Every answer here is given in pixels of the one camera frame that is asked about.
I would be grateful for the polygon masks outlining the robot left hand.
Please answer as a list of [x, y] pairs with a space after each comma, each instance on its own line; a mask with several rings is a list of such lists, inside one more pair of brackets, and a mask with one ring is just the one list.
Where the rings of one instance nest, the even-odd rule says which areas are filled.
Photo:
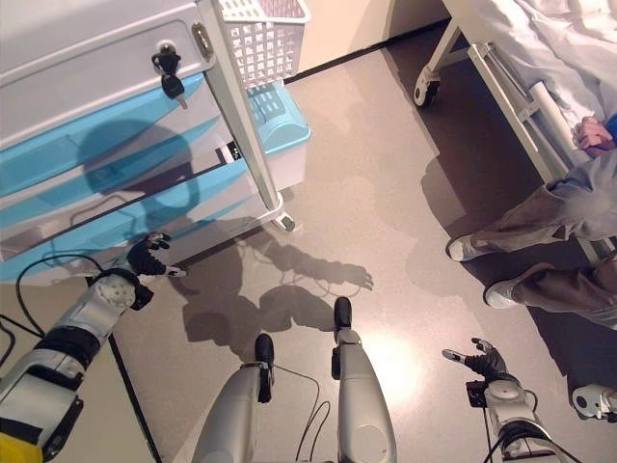
[[136, 274], [183, 278], [187, 272], [180, 267], [164, 263], [152, 251], [169, 250], [171, 237], [163, 232], [152, 232], [136, 242], [127, 254], [127, 261]]

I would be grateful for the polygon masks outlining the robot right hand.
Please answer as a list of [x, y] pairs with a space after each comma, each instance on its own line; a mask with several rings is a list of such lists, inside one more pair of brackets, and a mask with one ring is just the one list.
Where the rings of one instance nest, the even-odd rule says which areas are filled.
[[479, 354], [466, 355], [452, 349], [444, 349], [442, 355], [449, 361], [464, 365], [487, 381], [496, 380], [508, 373], [501, 354], [490, 342], [480, 338], [472, 338], [470, 341]]

